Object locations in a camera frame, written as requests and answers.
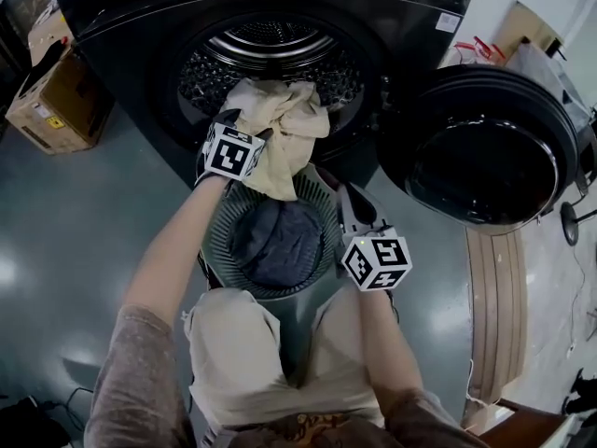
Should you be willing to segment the black washing machine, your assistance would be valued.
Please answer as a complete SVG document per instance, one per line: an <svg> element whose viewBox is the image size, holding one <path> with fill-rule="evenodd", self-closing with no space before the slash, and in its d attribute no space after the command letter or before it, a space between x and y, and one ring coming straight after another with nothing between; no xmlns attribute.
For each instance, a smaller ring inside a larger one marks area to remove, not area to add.
<svg viewBox="0 0 597 448"><path fill-rule="evenodd" d="M57 0L83 55L187 183L242 79L315 84L330 133L312 162L366 184L402 77L436 69L471 0Z"/></svg>

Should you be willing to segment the flat cardboard sheet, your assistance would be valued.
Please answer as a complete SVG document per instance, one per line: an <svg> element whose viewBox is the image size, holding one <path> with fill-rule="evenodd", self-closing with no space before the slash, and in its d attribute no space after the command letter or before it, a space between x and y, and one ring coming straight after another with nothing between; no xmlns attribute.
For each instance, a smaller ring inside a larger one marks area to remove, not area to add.
<svg viewBox="0 0 597 448"><path fill-rule="evenodd" d="M552 57L564 43L549 24L519 1L514 2L493 39L493 45L507 62L520 44L533 43Z"/></svg>

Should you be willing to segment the clear plastic bag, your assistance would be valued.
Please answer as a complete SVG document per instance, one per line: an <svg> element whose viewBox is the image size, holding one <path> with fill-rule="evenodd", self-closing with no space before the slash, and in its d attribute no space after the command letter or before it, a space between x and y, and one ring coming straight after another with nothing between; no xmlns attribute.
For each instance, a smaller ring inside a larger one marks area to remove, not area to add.
<svg viewBox="0 0 597 448"><path fill-rule="evenodd" d="M550 58L528 38L523 38L506 62L506 68L520 73L547 89L563 106L579 132L596 120L563 65Z"/></svg>

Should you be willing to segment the person's left forearm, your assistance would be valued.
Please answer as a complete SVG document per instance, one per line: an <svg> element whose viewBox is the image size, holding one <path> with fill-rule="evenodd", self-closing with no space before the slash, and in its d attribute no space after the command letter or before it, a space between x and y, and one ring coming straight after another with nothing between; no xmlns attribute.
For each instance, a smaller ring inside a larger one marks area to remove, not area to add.
<svg viewBox="0 0 597 448"><path fill-rule="evenodd" d="M149 245L124 303L147 309L172 326L187 291L211 217L229 181L203 179Z"/></svg>

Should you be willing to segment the dark blue garment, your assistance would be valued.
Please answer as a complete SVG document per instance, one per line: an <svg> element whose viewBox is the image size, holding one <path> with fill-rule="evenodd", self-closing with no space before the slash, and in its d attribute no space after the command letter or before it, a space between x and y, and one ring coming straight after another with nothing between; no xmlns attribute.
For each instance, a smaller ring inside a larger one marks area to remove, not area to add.
<svg viewBox="0 0 597 448"><path fill-rule="evenodd" d="M235 223L231 257L253 283L295 287L314 272L323 253L323 224L303 201L267 199Z"/></svg>

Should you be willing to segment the black round chair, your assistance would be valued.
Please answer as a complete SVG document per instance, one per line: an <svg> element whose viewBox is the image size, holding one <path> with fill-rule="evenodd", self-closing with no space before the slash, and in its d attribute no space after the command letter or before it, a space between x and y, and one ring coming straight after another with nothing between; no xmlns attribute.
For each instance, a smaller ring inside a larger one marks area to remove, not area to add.
<svg viewBox="0 0 597 448"><path fill-rule="evenodd" d="M578 151L575 183L580 195L585 197L590 185L597 179L597 135L590 125L578 134Z"/></svg>

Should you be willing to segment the black equipment bundle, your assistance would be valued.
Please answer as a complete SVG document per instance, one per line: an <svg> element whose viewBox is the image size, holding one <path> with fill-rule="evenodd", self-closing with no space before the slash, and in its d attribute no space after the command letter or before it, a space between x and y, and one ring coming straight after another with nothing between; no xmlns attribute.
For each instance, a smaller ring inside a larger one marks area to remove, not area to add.
<svg viewBox="0 0 597 448"><path fill-rule="evenodd" d="M580 369L570 389L570 394L577 394L576 399L568 399L563 404L566 414L584 413L597 410L597 377L584 378Z"/></svg>

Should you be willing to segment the pale green laundry basket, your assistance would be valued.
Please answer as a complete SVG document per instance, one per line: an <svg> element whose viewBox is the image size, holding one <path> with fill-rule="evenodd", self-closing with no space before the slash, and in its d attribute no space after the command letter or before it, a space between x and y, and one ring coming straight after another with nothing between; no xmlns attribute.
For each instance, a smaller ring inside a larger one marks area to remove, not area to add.
<svg viewBox="0 0 597 448"><path fill-rule="evenodd" d="M293 178L298 199L308 203L323 223L322 255L312 275L291 288L268 288L247 278L229 252L233 230L240 219L266 196L235 182L220 201L199 255L211 288L246 290L280 321L283 372L294 386L302 384L312 344L312 324L319 307L342 287L337 276L336 251L341 230L337 216L337 194L312 164Z"/></svg>

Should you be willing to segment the person's brown printed shirt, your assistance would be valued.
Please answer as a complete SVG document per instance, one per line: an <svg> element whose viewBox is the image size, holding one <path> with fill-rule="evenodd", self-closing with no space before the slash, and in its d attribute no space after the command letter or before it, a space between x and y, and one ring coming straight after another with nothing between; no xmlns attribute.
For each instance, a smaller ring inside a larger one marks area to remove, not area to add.
<svg viewBox="0 0 597 448"><path fill-rule="evenodd" d="M292 414L195 437L176 377L172 329L139 306L118 313L84 433L85 448L488 448L437 399L410 390L383 427L348 414Z"/></svg>

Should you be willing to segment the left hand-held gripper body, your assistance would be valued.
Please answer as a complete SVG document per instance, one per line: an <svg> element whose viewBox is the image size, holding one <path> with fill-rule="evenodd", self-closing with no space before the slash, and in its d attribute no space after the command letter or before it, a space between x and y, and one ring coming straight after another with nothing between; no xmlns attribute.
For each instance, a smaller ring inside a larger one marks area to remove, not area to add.
<svg viewBox="0 0 597 448"><path fill-rule="evenodd" d="M242 133L234 125L213 122L197 158L196 180L211 175L243 181L256 168L267 143L260 135Z"/></svg>

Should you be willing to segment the person's right forearm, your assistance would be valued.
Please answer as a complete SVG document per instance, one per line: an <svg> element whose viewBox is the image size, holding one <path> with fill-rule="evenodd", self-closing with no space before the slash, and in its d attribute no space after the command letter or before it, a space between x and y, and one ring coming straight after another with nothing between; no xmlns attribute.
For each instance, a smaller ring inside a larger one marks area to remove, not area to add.
<svg viewBox="0 0 597 448"><path fill-rule="evenodd" d="M368 379L382 414L388 416L399 400L423 389L423 378L388 295L359 292L358 300Z"/></svg>

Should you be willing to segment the person's beige trousers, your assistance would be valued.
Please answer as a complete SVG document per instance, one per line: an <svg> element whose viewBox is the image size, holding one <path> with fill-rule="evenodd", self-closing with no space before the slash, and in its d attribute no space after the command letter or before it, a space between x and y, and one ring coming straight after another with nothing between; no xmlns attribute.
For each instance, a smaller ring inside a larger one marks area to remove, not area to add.
<svg viewBox="0 0 597 448"><path fill-rule="evenodd" d="M201 296L185 324L206 438L298 413L347 413L380 427L367 378L357 291L341 288L316 313L305 361L283 372L281 323L248 292L219 288Z"/></svg>

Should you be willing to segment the white side table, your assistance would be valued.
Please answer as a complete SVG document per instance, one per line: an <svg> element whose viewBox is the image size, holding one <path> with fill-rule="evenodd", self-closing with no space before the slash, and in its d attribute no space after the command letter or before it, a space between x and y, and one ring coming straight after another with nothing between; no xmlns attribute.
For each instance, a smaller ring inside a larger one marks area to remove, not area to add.
<svg viewBox="0 0 597 448"><path fill-rule="evenodd" d="M576 431L575 415L561 415L508 399L468 399L461 426L490 448L564 448Z"/></svg>

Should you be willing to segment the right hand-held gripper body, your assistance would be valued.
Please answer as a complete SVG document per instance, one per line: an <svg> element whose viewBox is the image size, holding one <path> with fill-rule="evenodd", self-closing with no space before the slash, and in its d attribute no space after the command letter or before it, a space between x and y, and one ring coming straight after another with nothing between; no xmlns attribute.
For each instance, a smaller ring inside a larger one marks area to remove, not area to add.
<svg viewBox="0 0 597 448"><path fill-rule="evenodd" d="M407 241L393 226L353 237L341 265L361 292L393 290L412 269Z"/></svg>

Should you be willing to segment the round black glass door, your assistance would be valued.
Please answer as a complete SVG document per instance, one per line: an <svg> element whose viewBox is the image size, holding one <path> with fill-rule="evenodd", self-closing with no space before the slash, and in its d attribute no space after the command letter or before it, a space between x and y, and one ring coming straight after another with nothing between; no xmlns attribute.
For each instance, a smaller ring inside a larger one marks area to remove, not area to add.
<svg viewBox="0 0 597 448"><path fill-rule="evenodd" d="M579 166L576 128L558 98L487 64L394 77L376 151L411 199L490 235L542 217Z"/></svg>

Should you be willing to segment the cream clothes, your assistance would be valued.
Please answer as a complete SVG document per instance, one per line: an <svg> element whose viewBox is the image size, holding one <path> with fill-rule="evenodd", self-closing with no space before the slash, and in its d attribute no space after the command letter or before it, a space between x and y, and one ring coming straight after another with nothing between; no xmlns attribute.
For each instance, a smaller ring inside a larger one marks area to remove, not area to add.
<svg viewBox="0 0 597 448"><path fill-rule="evenodd" d="M267 141L256 168L243 181L250 189L279 201L298 196L293 176L309 162L317 139L326 138L330 122L316 85L309 81L242 79L220 110L239 109L237 129L256 135L267 128Z"/></svg>

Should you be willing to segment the large brown cardboard box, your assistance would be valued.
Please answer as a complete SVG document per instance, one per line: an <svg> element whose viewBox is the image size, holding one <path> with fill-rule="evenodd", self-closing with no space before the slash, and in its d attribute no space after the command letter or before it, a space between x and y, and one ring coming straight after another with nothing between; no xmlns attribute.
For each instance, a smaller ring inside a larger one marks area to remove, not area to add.
<svg viewBox="0 0 597 448"><path fill-rule="evenodd" d="M28 34L32 69L7 110L7 121L49 155L94 147L113 96L82 56L57 10Z"/></svg>

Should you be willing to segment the black floor fan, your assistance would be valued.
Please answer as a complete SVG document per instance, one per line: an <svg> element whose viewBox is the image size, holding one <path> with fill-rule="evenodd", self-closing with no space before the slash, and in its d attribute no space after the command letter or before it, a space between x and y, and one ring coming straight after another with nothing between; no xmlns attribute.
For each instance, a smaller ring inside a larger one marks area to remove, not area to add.
<svg viewBox="0 0 597 448"><path fill-rule="evenodd" d="M563 236L566 243L571 247L576 246L578 243L579 225L583 222L586 222L591 217L597 216L597 208L582 216L578 216L575 210L575 207L589 194L589 187L596 179L597 175L592 175L585 178L580 177L576 181L576 186L581 195L580 199L574 203L564 202L561 206L560 218Z"/></svg>

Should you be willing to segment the wooden slatted board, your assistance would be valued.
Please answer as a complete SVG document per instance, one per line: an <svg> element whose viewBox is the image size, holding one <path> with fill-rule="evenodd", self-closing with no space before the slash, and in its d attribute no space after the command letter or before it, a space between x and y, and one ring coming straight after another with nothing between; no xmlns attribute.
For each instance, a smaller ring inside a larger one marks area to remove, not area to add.
<svg viewBox="0 0 597 448"><path fill-rule="evenodd" d="M519 231L489 236L468 229L472 358L465 409L490 405L523 371L528 293Z"/></svg>

